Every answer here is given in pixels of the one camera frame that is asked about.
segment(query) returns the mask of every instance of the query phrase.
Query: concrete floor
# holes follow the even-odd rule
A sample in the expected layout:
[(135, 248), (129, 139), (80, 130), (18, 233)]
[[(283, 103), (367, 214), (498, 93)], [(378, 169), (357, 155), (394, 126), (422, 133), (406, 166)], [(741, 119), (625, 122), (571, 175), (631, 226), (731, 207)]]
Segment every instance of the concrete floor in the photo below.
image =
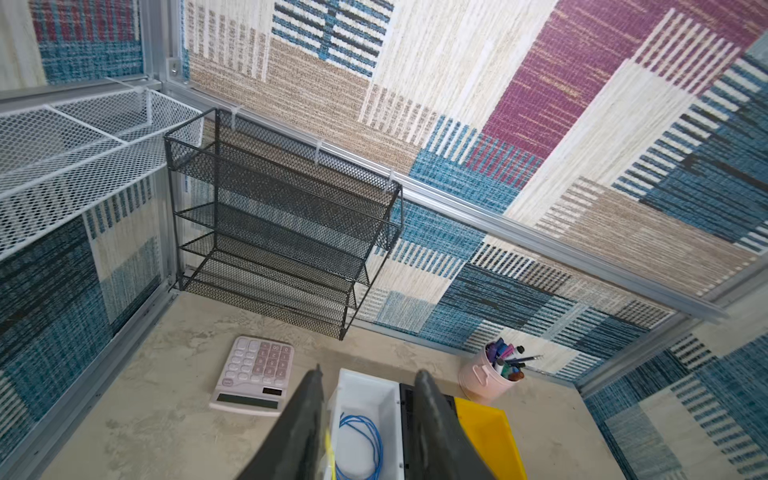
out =
[[(341, 367), (408, 383), (427, 369), (444, 393), (463, 396), (462, 357), (354, 327), (339, 342), (183, 293), (42, 478), (235, 478), (275, 422), (208, 408), (239, 335), (294, 345), (290, 394), (319, 363), (326, 398)], [(493, 406), (506, 411), (529, 478), (624, 478), (575, 389), (529, 376)]]

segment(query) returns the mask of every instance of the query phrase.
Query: black metal wire shelf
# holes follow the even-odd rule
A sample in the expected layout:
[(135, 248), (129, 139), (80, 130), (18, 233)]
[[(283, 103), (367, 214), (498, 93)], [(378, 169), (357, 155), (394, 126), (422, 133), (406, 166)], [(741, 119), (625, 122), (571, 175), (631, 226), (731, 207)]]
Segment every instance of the black metal wire shelf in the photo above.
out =
[(289, 260), (369, 286), (365, 260), (225, 204), (177, 212), (181, 218)]
[(186, 290), (187, 292), (196, 293), (197, 295), (228, 303), (229, 305), (236, 306), (243, 310), (249, 310), (250, 312), (282, 320), (292, 325), (300, 326), (333, 338), (342, 339), (343, 332), (346, 331), (343, 326), (337, 325), (336, 323), (327, 322), (323, 319), (315, 318), (314, 316), (308, 316), (305, 313), (295, 312), (285, 306), (276, 306), (265, 300), (254, 299), (248, 295), (243, 295), (236, 290), (229, 290), (226, 286), (216, 284), (215, 279), (212, 282), (207, 282), (184, 275), (181, 282), (183, 284), (183, 290)]
[[(165, 136), (171, 192), (173, 172), (213, 186), (212, 202), (181, 211), (172, 195), (179, 288), (343, 339), (384, 265), (371, 279), (369, 255), (388, 257), (402, 231), (402, 187), (229, 112), (201, 116), (211, 114), (204, 148)], [(210, 232), (182, 245), (176, 219)], [(199, 266), (183, 273), (182, 251)]]
[(216, 184), (222, 203), (257, 216), (271, 216), (276, 223), (290, 225), (358, 257), (366, 255), (371, 242), (384, 250), (392, 247), (398, 227), (382, 218), (386, 213), (383, 205), (365, 202), (228, 144), (219, 146), (219, 154), (212, 153), (215, 149), (212, 145), (203, 150), (174, 142), (174, 150), (184, 158), (177, 171)]
[(182, 245), (181, 249), (264, 276), (333, 302), (357, 308), (354, 282), (281, 257), (222, 233), (206, 233), (202, 237)]
[(208, 257), (189, 276), (217, 288), (341, 326), (346, 306)]

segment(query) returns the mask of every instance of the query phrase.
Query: white wire basket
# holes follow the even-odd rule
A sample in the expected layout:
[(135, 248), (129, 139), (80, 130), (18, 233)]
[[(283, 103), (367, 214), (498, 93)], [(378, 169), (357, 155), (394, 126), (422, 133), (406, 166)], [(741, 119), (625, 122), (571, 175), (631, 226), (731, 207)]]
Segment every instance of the white wire basket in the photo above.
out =
[(199, 114), (146, 88), (0, 114), (0, 260), (162, 168), (163, 133)]

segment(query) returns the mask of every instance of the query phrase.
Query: pink pen holder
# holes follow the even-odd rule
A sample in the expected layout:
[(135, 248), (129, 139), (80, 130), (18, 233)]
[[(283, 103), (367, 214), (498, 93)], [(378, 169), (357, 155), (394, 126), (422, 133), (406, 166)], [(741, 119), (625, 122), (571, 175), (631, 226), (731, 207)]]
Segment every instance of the pink pen holder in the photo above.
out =
[(493, 402), (516, 383), (519, 381), (511, 382), (493, 369), (484, 350), (477, 352), (472, 361), (458, 371), (458, 385), (464, 395), (483, 405)]

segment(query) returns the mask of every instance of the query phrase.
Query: rug-covered wall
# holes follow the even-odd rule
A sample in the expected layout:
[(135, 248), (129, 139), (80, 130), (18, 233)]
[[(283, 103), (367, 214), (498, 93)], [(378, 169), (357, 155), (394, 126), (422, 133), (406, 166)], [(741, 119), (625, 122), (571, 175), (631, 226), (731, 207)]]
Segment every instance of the rug-covered wall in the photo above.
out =
[[(768, 8), (183, 2), (193, 84), (677, 290), (768, 247)], [(370, 263), (381, 261), (373, 256)], [(671, 311), (415, 204), (362, 317), (579, 379)]]
[(768, 286), (584, 399), (627, 478), (768, 477)]
[(160, 285), (156, 180), (0, 262), (0, 462)]
[(0, 90), (144, 73), (137, 0), (4, 0)]

